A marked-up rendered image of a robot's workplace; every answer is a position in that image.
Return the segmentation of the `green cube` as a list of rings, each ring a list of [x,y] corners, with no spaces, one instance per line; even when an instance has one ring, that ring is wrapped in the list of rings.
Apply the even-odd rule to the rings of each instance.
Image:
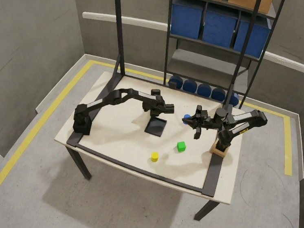
[[[177,143],[177,149],[178,149],[178,152],[185,151],[185,149],[186,149],[185,142],[178,142]]]

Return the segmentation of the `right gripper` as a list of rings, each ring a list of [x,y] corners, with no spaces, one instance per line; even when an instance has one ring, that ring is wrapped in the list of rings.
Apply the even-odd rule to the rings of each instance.
[[[160,89],[152,89],[151,90],[151,95],[161,95]],[[155,114],[150,114],[151,117],[158,117],[159,115]]]

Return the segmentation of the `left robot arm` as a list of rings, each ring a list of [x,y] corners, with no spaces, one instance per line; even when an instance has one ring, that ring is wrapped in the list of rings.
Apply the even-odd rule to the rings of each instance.
[[[253,127],[261,127],[267,124],[267,118],[263,112],[260,110],[253,110],[240,115],[228,115],[228,110],[223,108],[217,108],[214,118],[212,119],[211,129],[217,130],[218,142],[216,144],[216,149],[224,152],[226,148],[231,146],[231,141],[234,137],[248,131]],[[201,110],[201,125],[209,125],[209,119],[207,110]],[[245,123],[244,123],[245,122]],[[236,128],[237,124],[244,123]],[[223,131],[222,126],[224,126]],[[232,129],[234,128],[234,129]],[[231,130],[232,129],[232,130]],[[221,132],[220,132],[221,131]]]

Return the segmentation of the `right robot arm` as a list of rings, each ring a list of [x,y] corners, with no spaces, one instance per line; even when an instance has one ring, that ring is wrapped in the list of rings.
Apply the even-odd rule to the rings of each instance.
[[[121,93],[127,93],[127,95],[122,97]],[[121,88],[113,90],[106,97],[89,104],[77,105],[73,119],[76,121],[76,125],[84,126],[86,123],[86,117],[89,115],[89,112],[107,105],[118,105],[126,102],[131,98],[143,101],[142,108],[144,112],[150,110],[150,114],[155,115],[159,115],[161,113],[174,114],[174,104],[165,104],[165,101],[161,95],[149,95],[140,91],[136,91],[133,88]]]

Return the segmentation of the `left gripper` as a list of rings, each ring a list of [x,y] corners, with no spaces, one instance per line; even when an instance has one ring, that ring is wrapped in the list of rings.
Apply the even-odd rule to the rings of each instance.
[[[200,111],[199,111],[200,110]],[[191,116],[191,117],[185,117],[182,118],[182,121],[185,122],[186,124],[188,124],[190,127],[194,129],[196,129],[196,133],[194,134],[194,139],[199,139],[200,135],[201,135],[201,128],[206,128],[206,130],[211,129],[212,127],[212,118],[211,116],[209,119],[210,124],[209,125],[201,125],[202,119],[201,119],[201,110],[202,110],[202,106],[201,105],[197,105],[196,108],[196,113]]]

